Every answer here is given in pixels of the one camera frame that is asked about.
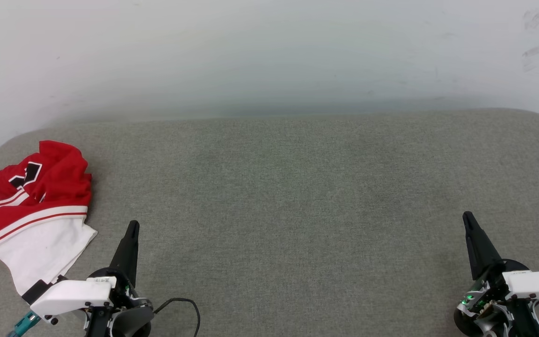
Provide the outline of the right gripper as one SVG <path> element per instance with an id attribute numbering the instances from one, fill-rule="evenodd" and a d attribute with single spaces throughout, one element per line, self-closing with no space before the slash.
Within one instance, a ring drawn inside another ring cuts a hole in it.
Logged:
<path id="1" fill-rule="evenodd" d="M 453 319 L 467 337 L 539 337 L 535 312 L 539 300 L 511 296 L 505 272 L 528 272 L 522 263 L 502 259 L 471 211 L 462 215 L 472 287 L 458 304 Z"/>

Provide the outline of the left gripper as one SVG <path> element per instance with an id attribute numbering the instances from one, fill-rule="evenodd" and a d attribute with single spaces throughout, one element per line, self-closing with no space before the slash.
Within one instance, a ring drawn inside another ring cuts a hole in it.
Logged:
<path id="1" fill-rule="evenodd" d="M 88 278 L 112 283 L 103 302 L 91 303 L 86 309 L 88 337 L 147 337 L 150 334 L 153 305 L 135 289 L 139 229 L 139 222 L 131 220 L 109 267 L 95 271 Z"/>

